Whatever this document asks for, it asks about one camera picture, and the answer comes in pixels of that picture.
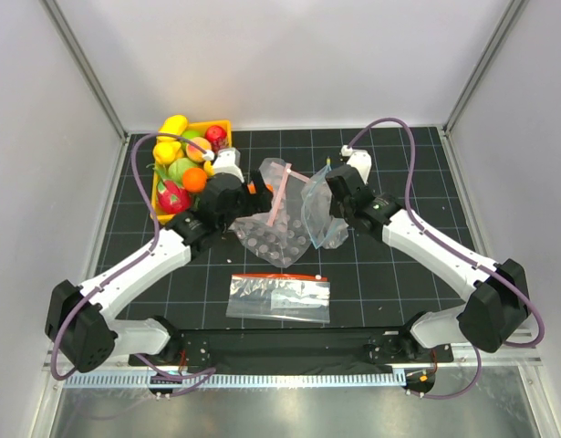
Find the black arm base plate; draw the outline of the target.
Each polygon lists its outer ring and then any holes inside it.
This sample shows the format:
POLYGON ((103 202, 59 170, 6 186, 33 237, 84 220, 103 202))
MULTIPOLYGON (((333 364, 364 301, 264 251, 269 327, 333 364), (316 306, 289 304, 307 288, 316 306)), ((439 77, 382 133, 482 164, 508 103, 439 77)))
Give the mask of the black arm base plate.
POLYGON ((451 346, 414 345, 397 327, 262 328, 180 330, 155 365, 184 364, 191 372, 214 367, 219 374, 320 375, 383 372, 398 364, 453 362, 451 346))

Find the blue zipper clear bag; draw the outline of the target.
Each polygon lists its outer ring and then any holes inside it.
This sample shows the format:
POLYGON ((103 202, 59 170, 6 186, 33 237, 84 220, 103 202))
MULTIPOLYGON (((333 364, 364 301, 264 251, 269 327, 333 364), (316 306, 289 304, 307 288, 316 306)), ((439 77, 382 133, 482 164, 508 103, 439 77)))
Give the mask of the blue zipper clear bag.
POLYGON ((311 244, 315 249, 337 249, 348 238, 348 225, 330 213, 332 193, 326 176, 332 170, 331 160, 305 184, 302 196, 301 217, 311 244))

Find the large orange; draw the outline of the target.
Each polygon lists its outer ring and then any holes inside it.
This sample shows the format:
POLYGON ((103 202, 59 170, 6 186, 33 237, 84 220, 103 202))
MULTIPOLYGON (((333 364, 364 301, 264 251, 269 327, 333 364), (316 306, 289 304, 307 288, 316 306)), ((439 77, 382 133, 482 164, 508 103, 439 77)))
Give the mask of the large orange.
POLYGON ((182 177, 182 186, 189 193, 201 193, 208 181, 207 173, 201 168, 192 168, 182 177))

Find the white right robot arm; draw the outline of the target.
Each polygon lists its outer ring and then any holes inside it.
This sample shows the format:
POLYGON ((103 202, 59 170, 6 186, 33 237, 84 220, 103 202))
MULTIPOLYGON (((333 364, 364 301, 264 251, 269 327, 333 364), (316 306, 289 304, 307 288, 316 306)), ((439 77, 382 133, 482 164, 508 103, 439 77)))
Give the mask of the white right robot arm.
POLYGON ((520 264, 512 259, 497 263, 431 228, 395 197, 376 195, 349 165, 329 172, 326 181, 333 215, 429 269, 463 302, 414 316, 399 339, 405 359, 419 361, 434 347, 465 341, 496 352, 529 317, 526 275, 520 264))

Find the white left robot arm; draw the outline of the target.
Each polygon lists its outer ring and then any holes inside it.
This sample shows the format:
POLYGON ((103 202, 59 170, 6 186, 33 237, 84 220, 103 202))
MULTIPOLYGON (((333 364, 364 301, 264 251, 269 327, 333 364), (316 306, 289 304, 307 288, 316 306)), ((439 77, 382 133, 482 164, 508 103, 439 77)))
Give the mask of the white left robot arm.
POLYGON ((114 356, 147 355, 161 365, 181 356, 182 333, 164 317, 122 320, 120 312, 172 271, 210 249, 238 218, 267 213, 273 193, 258 170, 243 182, 230 173, 211 178, 197 205, 176 214, 144 247, 106 272, 52 291, 45 326, 52 354, 63 354, 80 373, 114 356))

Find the small orange tangerine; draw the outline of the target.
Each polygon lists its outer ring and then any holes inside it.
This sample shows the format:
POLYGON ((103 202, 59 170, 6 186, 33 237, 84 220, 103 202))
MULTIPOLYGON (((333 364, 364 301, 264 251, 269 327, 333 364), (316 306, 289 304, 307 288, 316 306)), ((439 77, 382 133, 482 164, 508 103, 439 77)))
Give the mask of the small orange tangerine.
MULTIPOLYGON (((255 188, 255 184, 253 182, 250 182, 247 184, 247 188, 248 188, 248 192, 250 194, 256 194, 256 188, 255 188)), ((271 184, 267 184, 265 186, 266 190, 269 191, 270 193, 274 192, 274 188, 271 184)))

